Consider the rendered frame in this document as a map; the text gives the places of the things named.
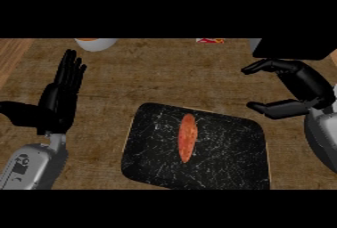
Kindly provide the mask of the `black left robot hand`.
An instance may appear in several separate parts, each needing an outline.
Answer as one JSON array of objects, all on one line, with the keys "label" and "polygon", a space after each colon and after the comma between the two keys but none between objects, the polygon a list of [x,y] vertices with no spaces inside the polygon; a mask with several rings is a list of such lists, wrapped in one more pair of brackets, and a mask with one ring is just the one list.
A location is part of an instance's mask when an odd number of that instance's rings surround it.
[{"label": "black left robot hand", "polygon": [[37,135],[67,133],[74,123],[86,68],[77,51],[68,49],[59,62],[55,81],[45,87],[39,104],[0,102],[0,114],[15,126],[34,127]]}]

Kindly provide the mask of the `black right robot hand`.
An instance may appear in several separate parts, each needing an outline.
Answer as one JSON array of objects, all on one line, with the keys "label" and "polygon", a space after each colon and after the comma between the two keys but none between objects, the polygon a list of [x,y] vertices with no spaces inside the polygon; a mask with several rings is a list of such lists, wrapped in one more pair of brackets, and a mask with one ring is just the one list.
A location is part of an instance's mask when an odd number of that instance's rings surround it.
[{"label": "black right robot hand", "polygon": [[262,59],[241,69],[246,75],[260,70],[275,72],[296,99],[271,103],[249,102],[247,106],[271,119],[291,118],[322,110],[336,102],[333,86],[325,77],[302,62]]}]

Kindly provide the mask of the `black pot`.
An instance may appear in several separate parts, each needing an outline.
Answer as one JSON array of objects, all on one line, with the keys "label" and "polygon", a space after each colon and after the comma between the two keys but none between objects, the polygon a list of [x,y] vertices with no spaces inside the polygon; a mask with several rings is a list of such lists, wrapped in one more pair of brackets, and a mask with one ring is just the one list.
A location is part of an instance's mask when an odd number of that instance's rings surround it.
[{"label": "black pot", "polygon": [[337,49],[337,41],[322,38],[250,38],[249,43],[256,58],[319,61]]}]

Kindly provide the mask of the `white pot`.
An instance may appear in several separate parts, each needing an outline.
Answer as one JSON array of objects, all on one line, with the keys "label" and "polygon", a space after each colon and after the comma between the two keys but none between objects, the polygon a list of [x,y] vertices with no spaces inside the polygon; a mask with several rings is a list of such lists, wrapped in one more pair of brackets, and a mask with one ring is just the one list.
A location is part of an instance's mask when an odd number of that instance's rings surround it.
[{"label": "white pot", "polygon": [[117,42],[117,38],[83,38],[76,39],[79,46],[89,52],[107,50]]}]

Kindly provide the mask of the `orange sweet potato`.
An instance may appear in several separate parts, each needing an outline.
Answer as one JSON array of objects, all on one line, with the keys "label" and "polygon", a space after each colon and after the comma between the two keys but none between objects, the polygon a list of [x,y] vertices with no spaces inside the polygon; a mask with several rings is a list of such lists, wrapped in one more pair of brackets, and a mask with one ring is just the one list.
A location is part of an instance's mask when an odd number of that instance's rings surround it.
[{"label": "orange sweet potato", "polygon": [[188,113],[182,118],[179,134],[178,134],[178,149],[179,149],[179,156],[183,163],[188,163],[191,159],[197,139],[198,139],[197,120],[194,115]]}]

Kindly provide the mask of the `black marble tray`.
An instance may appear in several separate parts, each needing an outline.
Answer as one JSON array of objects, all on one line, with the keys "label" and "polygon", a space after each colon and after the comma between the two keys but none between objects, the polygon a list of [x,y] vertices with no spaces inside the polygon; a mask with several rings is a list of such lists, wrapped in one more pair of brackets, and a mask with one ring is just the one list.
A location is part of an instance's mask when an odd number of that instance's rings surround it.
[{"label": "black marble tray", "polygon": [[[179,155],[185,115],[197,122],[189,160]],[[250,119],[145,103],[126,140],[123,175],[178,190],[268,190],[269,161],[262,127]]]}]

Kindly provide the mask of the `red and white package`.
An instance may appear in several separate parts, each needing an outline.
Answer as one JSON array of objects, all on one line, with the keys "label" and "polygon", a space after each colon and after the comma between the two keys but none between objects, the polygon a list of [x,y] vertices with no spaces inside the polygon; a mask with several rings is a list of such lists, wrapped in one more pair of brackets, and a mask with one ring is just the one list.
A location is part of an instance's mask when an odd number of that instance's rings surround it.
[{"label": "red and white package", "polygon": [[223,44],[225,38],[197,38],[197,43]]}]

